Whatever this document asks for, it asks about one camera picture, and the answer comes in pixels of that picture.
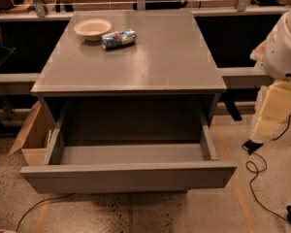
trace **concrete floor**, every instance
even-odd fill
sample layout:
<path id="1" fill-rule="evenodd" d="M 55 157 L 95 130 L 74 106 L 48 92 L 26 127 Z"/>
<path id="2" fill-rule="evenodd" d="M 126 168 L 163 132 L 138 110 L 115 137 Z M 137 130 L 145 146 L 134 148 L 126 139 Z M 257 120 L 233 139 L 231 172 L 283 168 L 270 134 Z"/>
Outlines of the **concrete floor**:
<path id="1" fill-rule="evenodd" d="M 254 174 L 246 170 L 245 163 L 253 160 L 260 168 L 264 166 L 241 148 L 248 139 L 252 108 L 238 106 L 242 121 L 233 121 L 219 107 L 210 129 L 220 159 L 239 163 L 225 188 L 187 193 L 75 194 L 38 207 L 27 215 L 18 232 L 291 232 L 291 224 L 261 208 L 251 193 L 249 182 Z M 37 194 L 22 178 L 22 154 L 7 157 L 13 141 L 13 137 L 0 137 L 0 229 L 16 231 L 29 208 L 62 194 Z M 282 138 L 268 142 L 258 153 L 267 160 L 268 170 L 253 184 L 256 195 L 269 209 L 286 217 L 286 206 L 291 205 L 291 125 Z"/>

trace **table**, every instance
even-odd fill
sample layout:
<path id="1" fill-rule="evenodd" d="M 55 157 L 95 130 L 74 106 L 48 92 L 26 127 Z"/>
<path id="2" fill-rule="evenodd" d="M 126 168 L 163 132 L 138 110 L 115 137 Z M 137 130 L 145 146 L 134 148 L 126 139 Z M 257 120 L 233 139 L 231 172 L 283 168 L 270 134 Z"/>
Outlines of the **table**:
<path id="1" fill-rule="evenodd" d="M 137 43 L 77 36 L 95 17 Z M 224 187 L 237 165 L 218 160 L 209 126 L 225 88 L 190 12 L 75 12 L 31 90 L 55 125 L 43 165 L 20 173 L 41 193 Z"/>

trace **silver blue can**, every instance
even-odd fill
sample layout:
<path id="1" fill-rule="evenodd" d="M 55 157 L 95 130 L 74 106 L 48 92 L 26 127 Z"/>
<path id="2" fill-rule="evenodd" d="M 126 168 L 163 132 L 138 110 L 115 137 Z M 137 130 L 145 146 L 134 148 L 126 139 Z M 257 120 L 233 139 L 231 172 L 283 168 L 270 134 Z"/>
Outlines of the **silver blue can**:
<path id="1" fill-rule="evenodd" d="M 103 35 L 101 38 L 101 44 L 105 50 L 111 50 L 133 44 L 136 40 L 137 34 L 134 29 L 124 29 Z"/>

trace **white bowl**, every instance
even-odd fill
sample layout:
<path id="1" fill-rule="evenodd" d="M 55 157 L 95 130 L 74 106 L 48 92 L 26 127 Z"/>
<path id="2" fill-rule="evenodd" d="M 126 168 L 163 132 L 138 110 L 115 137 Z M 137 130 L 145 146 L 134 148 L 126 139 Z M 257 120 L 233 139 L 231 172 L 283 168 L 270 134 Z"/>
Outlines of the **white bowl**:
<path id="1" fill-rule="evenodd" d="M 111 28 L 112 25 L 107 20 L 94 18 L 79 22 L 75 26 L 75 31 L 87 41 L 99 41 Z"/>

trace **metal tabletop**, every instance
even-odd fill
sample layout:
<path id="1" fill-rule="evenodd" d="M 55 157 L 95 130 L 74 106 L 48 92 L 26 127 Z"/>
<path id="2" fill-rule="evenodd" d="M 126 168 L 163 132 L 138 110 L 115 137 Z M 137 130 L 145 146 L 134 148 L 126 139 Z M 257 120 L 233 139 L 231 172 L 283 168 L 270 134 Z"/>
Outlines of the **metal tabletop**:
<path id="1" fill-rule="evenodd" d="M 103 18 L 112 31 L 133 28 L 137 42 L 104 50 L 74 26 Z M 32 88 L 43 96 L 93 93 L 216 93 L 226 86 L 190 12 L 75 12 Z"/>

